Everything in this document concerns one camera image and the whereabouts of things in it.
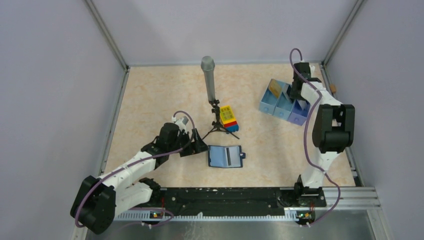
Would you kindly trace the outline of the dark blue card holder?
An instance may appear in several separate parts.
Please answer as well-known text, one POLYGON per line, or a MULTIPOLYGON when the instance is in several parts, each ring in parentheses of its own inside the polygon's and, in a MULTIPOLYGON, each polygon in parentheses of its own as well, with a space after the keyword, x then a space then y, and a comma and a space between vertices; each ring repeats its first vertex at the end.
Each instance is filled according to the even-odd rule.
POLYGON ((207 163, 211 168, 242 168, 246 153, 240 145, 220 146, 210 145, 207 154, 207 163))

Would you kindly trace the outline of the gold credit card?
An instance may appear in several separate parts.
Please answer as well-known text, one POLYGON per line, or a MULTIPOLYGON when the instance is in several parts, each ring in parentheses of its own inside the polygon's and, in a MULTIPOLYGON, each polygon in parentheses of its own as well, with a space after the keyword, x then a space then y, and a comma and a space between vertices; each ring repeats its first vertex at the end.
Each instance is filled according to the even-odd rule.
POLYGON ((267 88, 272 93, 272 95, 277 99, 280 97, 283 91, 283 87, 274 78, 270 80, 267 88))

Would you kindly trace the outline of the yellow red blue toy block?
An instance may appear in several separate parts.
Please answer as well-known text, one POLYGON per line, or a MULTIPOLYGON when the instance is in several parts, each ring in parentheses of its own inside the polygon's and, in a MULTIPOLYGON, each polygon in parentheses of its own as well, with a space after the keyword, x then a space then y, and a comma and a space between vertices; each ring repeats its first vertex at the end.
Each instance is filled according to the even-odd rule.
POLYGON ((220 107, 220 122, 230 133, 240 130, 235 114, 229 105, 220 107))

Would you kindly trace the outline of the light blue drawer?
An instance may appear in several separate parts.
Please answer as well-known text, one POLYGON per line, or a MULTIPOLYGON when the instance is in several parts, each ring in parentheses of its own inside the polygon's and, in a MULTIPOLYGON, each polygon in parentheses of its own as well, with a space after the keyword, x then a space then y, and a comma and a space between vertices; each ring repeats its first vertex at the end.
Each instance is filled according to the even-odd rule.
POLYGON ((292 86, 284 82, 280 82, 279 84, 282 87, 282 91, 277 100, 273 116, 287 121, 292 113, 294 104, 294 101, 290 98, 292 86))
POLYGON ((268 115, 273 115, 274 110, 277 104, 278 99, 268 90, 268 85, 266 90, 259 102, 259 111, 268 115))

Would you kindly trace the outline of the light blue drawer middle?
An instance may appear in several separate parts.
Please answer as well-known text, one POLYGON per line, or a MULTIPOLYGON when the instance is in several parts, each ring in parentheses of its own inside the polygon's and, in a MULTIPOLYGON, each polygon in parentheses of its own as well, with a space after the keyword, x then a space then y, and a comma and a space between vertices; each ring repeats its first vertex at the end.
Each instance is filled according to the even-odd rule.
POLYGON ((294 104, 294 101, 290 98, 292 86, 284 82, 280 82, 279 84, 282 87, 282 91, 277 100, 273 116, 287 121, 292 113, 294 104))

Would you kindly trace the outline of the small wooden knob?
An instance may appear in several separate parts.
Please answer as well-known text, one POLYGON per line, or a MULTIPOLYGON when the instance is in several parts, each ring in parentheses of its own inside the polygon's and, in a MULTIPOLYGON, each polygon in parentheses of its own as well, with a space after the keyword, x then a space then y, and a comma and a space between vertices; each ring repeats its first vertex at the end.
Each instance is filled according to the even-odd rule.
POLYGON ((336 86, 334 84, 332 84, 332 83, 329 85, 329 89, 330 89, 330 92, 332 94, 335 94, 337 92, 336 86))

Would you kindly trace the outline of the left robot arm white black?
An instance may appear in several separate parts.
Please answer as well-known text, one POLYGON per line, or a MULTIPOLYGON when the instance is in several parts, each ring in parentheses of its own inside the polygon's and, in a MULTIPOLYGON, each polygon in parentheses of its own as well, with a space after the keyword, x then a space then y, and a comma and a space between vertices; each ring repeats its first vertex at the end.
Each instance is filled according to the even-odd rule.
POLYGON ((165 123, 152 142, 130 160, 109 173, 86 177, 77 192, 70 216, 78 228, 103 233, 116 216, 140 204, 154 207, 160 202, 158 184, 141 177, 156 170, 173 154, 196 155, 209 147, 196 128, 188 131, 183 123, 165 123))

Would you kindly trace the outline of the light blue drawer left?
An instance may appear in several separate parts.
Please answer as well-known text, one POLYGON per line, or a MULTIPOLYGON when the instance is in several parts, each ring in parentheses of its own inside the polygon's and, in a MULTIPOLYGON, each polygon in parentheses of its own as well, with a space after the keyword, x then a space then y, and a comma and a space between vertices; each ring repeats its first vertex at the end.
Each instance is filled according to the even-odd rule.
POLYGON ((277 104, 278 99, 268 90, 268 85, 266 90, 259 102, 259 111, 268 115, 273 115, 274 110, 277 104))

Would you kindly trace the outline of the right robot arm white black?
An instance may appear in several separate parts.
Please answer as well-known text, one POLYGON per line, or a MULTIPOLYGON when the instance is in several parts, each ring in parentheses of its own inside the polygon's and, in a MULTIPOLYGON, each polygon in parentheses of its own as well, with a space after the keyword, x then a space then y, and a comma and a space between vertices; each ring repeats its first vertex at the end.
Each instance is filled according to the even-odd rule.
POLYGON ((290 97, 311 105, 307 121, 316 113, 311 134, 316 154, 313 159, 305 155, 309 165, 298 177, 293 192, 294 202, 299 206, 307 206, 313 199, 323 199, 323 180, 331 164, 353 143, 355 107, 335 99, 318 78, 311 76, 309 63, 297 62, 292 68, 290 97))

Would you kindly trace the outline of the grey microphone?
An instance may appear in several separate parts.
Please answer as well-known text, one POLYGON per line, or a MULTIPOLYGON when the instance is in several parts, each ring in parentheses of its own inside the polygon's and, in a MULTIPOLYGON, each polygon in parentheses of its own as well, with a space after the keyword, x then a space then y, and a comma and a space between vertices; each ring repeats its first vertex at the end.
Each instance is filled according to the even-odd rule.
POLYGON ((203 71, 205 86, 207 92, 207 98, 209 102, 214 102, 216 100, 216 91, 215 91, 215 79, 214 79, 214 70, 215 62, 211 56, 204 56, 201 59, 200 67, 203 71))

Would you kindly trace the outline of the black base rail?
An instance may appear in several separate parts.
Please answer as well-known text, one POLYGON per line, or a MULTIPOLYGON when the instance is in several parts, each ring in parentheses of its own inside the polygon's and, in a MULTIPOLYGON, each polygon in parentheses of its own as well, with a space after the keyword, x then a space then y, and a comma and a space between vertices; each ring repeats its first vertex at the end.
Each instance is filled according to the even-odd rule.
POLYGON ((176 217, 283 216, 286 208, 326 207, 323 192, 300 194, 292 187, 169 187, 154 190, 139 208, 165 209, 176 217))

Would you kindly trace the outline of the black tripod stand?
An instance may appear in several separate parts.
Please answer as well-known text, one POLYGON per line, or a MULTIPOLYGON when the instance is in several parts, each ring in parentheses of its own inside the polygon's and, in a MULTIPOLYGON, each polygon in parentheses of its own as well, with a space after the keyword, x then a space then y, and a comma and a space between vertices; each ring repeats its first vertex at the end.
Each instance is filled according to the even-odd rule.
POLYGON ((215 121, 212 122, 212 129, 210 131, 208 131, 205 136, 203 136, 201 139, 204 140, 210 133, 213 132, 223 132, 226 134, 230 134, 233 137, 235 137, 236 139, 240 139, 238 136, 236 136, 235 134, 233 134, 232 132, 230 132, 227 128, 224 127, 224 125, 221 123, 221 109, 219 107, 219 100, 214 100, 214 101, 210 101, 209 102, 210 105, 212 106, 211 112, 213 114, 215 114, 215 121))

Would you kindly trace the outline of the aluminium frame front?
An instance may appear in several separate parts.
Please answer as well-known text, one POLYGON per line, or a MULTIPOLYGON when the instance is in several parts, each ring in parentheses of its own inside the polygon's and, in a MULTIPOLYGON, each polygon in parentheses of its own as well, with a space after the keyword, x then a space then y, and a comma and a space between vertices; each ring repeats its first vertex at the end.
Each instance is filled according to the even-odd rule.
POLYGON ((391 240, 378 209, 335 210, 317 226, 293 221, 177 221, 149 229, 129 221, 101 235, 75 228, 73 240, 391 240))

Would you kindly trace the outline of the purple drawer right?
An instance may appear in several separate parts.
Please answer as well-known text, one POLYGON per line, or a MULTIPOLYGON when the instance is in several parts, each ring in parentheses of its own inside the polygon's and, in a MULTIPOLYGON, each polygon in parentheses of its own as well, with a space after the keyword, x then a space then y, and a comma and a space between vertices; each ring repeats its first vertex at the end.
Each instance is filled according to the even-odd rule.
POLYGON ((310 107, 311 104, 307 101, 295 100, 287 121, 298 126, 303 126, 308 117, 310 107))

